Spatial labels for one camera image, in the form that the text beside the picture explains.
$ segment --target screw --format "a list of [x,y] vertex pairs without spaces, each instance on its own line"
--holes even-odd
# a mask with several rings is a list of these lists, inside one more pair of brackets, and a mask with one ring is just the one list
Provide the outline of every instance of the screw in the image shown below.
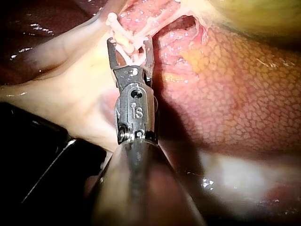
[[141,137],[142,136],[142,132],[139,131],[139,132],[137,132],[136,135],[137,135],[137,137]]
[[131,92],[131,97],[135,99],[139,99],[142,97],[142,92],[138,89],[135,89]]
[[138,74],[138,69],[133,68],[133,69],[129,70],[128,73],[131,77],[136,76]]

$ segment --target moist tissue surface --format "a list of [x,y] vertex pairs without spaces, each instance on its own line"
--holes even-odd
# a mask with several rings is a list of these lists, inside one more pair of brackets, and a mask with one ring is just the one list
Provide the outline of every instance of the moist tissue surface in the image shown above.
[[[105,2],[17,3],[1,21],[0,101],[114,151]],[[211,3],[132,0],[119,14],[153,36],[160,144],[204,215],[300,219],[301,55],[241,35]]]

